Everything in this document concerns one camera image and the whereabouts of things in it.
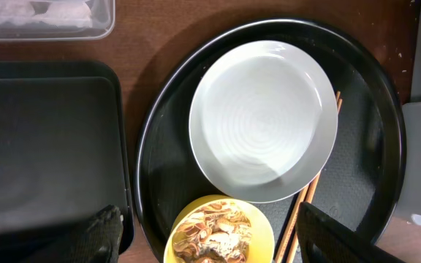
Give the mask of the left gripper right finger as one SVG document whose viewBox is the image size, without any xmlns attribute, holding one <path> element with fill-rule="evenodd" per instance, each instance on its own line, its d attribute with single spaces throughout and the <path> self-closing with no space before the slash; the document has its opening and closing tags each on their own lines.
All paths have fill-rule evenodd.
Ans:
<svg viewBox="0 0 421 263">
<path fill-rule="evenodd" d="M 304 262 L 403 263 L 308 202 L 300 204 L 295 228 Z"/>
</svg>

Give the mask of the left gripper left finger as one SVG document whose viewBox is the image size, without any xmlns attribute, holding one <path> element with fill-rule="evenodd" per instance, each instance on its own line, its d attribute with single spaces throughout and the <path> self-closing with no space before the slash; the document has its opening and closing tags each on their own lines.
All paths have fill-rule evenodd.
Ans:
<svg viewBox="0 0 421 263">
<path fill-rule="evenodd" d="M 116 263 L 123 228 L 121 211 L 114 205 L 108 205 L 69 234 L 24 259 L 24 262 Z"/>
</svg>

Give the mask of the white tissue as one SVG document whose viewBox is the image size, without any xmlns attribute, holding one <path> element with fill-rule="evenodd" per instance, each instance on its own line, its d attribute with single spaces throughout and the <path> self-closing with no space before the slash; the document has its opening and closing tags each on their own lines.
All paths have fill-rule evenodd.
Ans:
<svg viewBox="0 0 421 263">
<path fill-rule="evenodd" d="M 55 27 L 91 28 L 91 9 L 86 1 L 0 1 L 0 25 L 45 23 Z"/>
</svg>

